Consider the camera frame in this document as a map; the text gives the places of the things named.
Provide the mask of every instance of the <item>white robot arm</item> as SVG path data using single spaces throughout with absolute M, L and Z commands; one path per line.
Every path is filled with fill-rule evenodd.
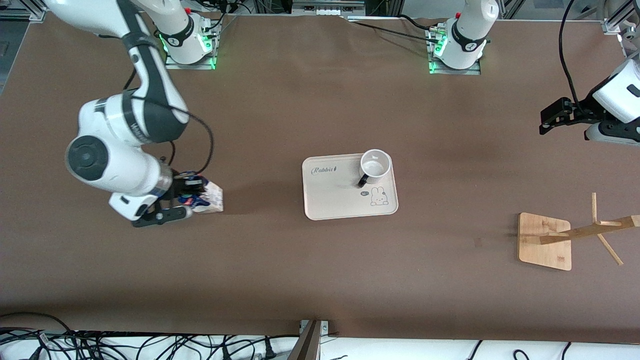
M 498 19 L 495 0 L 465 0 L 460 16 L 444 23 L 446 37 L 435 56 L 453 69 L 467 69 L 482 56 L 486 35 Z
M 157 200 L 166 198 L 174 185 L 174 171 L 140 146 L 177 139 L 189 120 L 183 112 L 186 105 L 164 67 L 155 40 L 129 0 L 45 2 L 56 16 L 77 28 L 122 39 L 138 72 L 139 88 L 90 101 L 81 108 L 78 135 L 67 148 L 71 174 L 113 193 L 109 204 L 123 217 L 137 220 Z M 138 3 L 159 27 L 165 26 L 165 31 L 192 24 L 178 0 L 156 1 L 155 6 L 149 5 L 151 1 Z M 181 206 L 168 211 L 172 211 L 167 215 L 173 220 L 191 215 L 189 208 Z
M 626 59 L 584 100 L 575 104 L 562 97 L 542 110 L 540 118 L 541 135 L 557 126 L 592 124 L 585 140 L 640 146 L 640 60 Z

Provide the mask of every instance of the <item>wooden peg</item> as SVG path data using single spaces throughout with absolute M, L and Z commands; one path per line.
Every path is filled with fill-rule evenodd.
M 615 251 L 613 251 L 613 248 L 611 247 L 611 245 L 609 245 L 607 240 L 605 240 L 602 234 L 598 234 L 598 239 L 600 239 L 600 242 L 602 243 L 602 245 L 604 245 L 604 247 L 607 249 L 611 257 L 618 263 L 618 265 L 624 265 L 620 257 L 616 254 Z
M 596 201 L 596 193 L 591 193 L 591 219 L 593 222 L 598 221 L 598 205 Z
M 622 226 L 622 223 L 619 221 L 595 221 L 594 224 L 602 225 L 602 226 Z
M 551 236 L 553 238 L 568 238 L 569 234 L 565 234 L 565 233 L 547 233 L 546 236 Z
M 640 227 L 640 215 L 631 215 L 630 217 L 617 218 L 614 222 L 621 223 L 620 226 L 606 226 L 606 225 L 587 225 L 582 227 L 576 227 L 563 231 L 563 234 L 569 234 L 568 238 L 560 238 L 558 236 L 540 236 L 540 244 L 557 243 L 560 241 L 573 240 L 577 238 L 583 238 L 585 236 L 593 236 L 597 234 L 609 233 L 611 231 L 617 231 L 622 229 L 628 229 L 630 227 Z

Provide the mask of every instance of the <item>white mug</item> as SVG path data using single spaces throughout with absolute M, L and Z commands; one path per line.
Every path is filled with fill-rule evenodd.
M 379 183 L 391 170 L 391 157 L 382 150 L 372 149 L 360 158 L 360 180 L 358 187 L 364 184 Z

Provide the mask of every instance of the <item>brown tabletop surface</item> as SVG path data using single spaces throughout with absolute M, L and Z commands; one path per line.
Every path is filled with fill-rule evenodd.
M 420 40 L 241 17 L 216 70 L 171 71 L 215 132 L 205 175 L 225 211 L 135 229 L 64 164 L 80 106 L 121 91 L 132 65 L 118 40 L 48 16 L 0 97 L 0 310 L 76 329 L 276 334 L 322 318 L 341 336 L 640 341 L 639 231 L 607 236 L 623 266 L 595 237 L 574 241 L 570 272 L 516 256 L 520 212 L 586 225 L 597 192 L 602 219 L 640 213 L 639 149 L 586 142 L 585 126 L 538 134 L 540 110 L 570 94 L 558 27 L 498 22 L 481 76 L 443 76 Z M 565 39 L 581 98 L 623 60 L 595 22 Z M 200 167 L 207 147 L 189 125 L 175 168 Z M 393 158 L 397 213 L 307 219 L 302 162 L 372 148 Z

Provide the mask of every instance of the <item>tray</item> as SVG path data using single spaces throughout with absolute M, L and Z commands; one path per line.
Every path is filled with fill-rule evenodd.
M 305 214 L 309 219 L 391 215 L 398 210 L 393 164 L 382 181 L 359 188 L 361 156 L 318 156 L 302 163 Z

